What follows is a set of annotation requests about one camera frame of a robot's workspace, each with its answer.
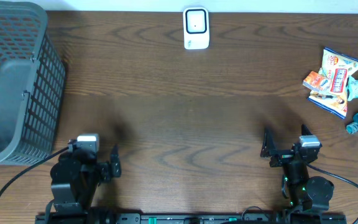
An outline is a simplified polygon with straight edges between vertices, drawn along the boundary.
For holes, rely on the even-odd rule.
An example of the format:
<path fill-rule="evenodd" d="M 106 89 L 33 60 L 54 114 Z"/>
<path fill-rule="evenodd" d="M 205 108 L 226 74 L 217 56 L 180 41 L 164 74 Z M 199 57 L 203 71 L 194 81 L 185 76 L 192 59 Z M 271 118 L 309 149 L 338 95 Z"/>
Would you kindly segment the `small orange snack packet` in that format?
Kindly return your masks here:
<path fill-rule="evenodd" d="M 303 80 L 303 86 L 322 94 L 329 94 L 331 79 L 317 72 L 311 71 Z"/>

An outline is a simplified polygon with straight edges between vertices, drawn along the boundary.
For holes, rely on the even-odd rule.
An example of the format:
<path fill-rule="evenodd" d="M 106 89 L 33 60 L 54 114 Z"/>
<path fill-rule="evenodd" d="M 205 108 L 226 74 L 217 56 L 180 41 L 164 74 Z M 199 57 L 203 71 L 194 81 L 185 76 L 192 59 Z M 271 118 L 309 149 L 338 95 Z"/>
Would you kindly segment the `yellow snack chip bag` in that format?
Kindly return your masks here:
<path fill-rule="evenodd" d="M 321 67 L 317 73 L 331 79 L 329 94 L 310 90 L 308 100 L 320 108 L 344 119 L 347 115 L 347 84 L 358 71 L 358 59 L 328 47 L 323 49 Z"/>

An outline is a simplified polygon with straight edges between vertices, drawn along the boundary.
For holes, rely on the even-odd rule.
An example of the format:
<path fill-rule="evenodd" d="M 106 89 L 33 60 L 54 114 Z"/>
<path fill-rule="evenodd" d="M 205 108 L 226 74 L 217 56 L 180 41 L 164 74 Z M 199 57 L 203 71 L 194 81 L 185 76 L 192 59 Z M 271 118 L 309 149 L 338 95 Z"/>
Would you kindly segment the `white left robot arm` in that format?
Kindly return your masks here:
<path fill-rule="evenodd" d="M 50 171 L 53 200 L 46 206 L 45 215 L 36 220 L 41 223 L 116 223 L 114 212 L 91 204 L 98 186 L 121 176 L 118 151 L 116 144 L 109 160 L 98 162 L 95 144 L 70 144 Z"/>

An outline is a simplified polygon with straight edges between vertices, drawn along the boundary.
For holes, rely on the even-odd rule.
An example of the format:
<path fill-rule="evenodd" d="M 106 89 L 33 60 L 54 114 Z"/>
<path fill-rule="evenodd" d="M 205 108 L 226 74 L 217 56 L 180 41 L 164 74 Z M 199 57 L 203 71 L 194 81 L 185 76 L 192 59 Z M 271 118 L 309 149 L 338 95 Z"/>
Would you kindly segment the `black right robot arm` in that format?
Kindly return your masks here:
<path fill-rule="evenodd" d="M 277 149 L 271 131 L 264 130 L 260 156 L 270 159 L 270 167 L 283 169 L 282 194 L 290 200 L 290 207 L 277 217 L 287 223 L 303 217 L 320 222 L 322 213 L 329 210 L 333 183 L 321 176 L 310 177 L 308 173 L 308 166 L 317 160 L 321 147 L 319 139 L 304 124 L 291 149 Z"/>

